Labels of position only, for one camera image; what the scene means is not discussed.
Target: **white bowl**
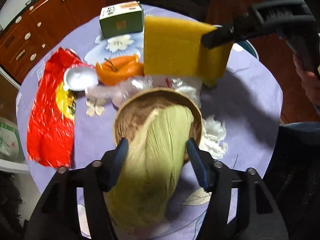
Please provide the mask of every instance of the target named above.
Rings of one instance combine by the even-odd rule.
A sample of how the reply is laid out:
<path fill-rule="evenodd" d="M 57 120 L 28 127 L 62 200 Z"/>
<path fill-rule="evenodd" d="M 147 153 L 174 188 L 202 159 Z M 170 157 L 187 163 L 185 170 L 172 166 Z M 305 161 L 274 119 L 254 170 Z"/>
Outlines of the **white bowl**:
<path fill-rule="evenodd" d="M 96 70 L 90 67 L 68 68 L 64 73 L 63 80 L 65 91 L 84 91 L 99 83 Z"/>

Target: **round table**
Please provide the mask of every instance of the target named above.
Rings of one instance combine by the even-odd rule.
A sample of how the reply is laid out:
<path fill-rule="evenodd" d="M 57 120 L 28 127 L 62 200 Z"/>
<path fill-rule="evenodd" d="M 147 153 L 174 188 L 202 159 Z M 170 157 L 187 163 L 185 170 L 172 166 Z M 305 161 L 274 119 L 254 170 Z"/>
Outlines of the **round table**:
<path fill-rule="evenodd" d="M 143 5 L 143 8 L 145 14 L 190 20 L 181 14 L 157 7 Z M 40 60 L 23 81 L 17 97 L 17 120 L 26 159 L 29 115 L 45 62 L 58 47 L 71 48 L 82 60 L 86 59 L 88 62 L 99 56 L 99 50 L 113 53 L 106 49 L 108 40 L 103 41 L 100 34 L 99 17 L 96 17 L 68 34 Z M 134 43 L 128 42 L 126 49 L 130 52 L 138 50 L 143 56 L 143 34 L 133 34 L 129 39 L 133 39 Z M 119 49 L 113 55 L 122 53 Z M 84 96 L 78 96 L 72 156 L 72 168 L 76 169 L 100 159 L 106 151 L 115 148 L 111 128 L 116 110 L 109 104 L 102 116 L 90 118 L 85 114 L 85 102 Z M 202 90 L 201 104 L 204 118 L 214 114 L 215 119 L 226 124 L 227 136 L 224 141 L 228 143 L 229 150 L 222 159 L 223 163 L 242 171 L 253 167 L 263 176 L 276 143 L 282 107 L 282 91 L 272 74 L 247 51 L 233 49 L 227 70 L 217 87 Z M 37 187 L 43 192 L 56 169 L 29 160 L 27 164 Z M 78 204 L 83 205 L 81 190 L 77 193 Z M 140 238 L 178 239 L 183 235 L 184 239 L 193 239 L 200 229 L 209 199 L 210 195 L 199 187 L 191 163 L 187 163 L 168 203 L 164 221 L 151 233 Z M 233 192 L 229 218 L 234 217 L 235 212 L 236 192 Z"/>

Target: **yellow sponge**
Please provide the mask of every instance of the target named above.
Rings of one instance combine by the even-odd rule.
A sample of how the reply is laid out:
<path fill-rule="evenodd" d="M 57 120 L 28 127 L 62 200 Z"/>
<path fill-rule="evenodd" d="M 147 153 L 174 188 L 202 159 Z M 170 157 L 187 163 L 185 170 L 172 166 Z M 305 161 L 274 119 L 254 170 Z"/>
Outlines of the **yellow sponge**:
<path fill-rule="evenodd" d="M 147 16 L 144 28 L 145 74 L 197 76 L 209 80 L 223 76 L 233 42 L 210 50 L 200 43 L 202 35 L 216 27 Z"/>

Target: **person's hand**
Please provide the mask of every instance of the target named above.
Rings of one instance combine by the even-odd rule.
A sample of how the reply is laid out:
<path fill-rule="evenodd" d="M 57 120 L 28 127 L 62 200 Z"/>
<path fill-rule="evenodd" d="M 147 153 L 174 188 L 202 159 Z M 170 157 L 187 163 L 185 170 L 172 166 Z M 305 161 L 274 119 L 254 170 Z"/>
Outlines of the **person's hand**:
<path fill-rule="evenodd" d="M 296 66 L 296 72 L 302 79 L 301 85 L 306 91 L 307 97 L 311 103 L 320 106 L 320 80 L 314 73 L 302 68 L 302 62 L 295 54 L 293 54 L 293 63 Z"/>

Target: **green box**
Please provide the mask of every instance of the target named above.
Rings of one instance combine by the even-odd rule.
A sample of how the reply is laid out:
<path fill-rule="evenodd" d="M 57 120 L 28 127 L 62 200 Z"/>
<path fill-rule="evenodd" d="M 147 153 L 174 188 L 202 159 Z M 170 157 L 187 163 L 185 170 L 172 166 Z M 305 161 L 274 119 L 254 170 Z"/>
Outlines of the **green box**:
<path fill-rule="evenodd" d="M 138 2 L 126 2 L 104 7 L 100 14 L 104 38 L 143 31 L 143 8 Z"/>

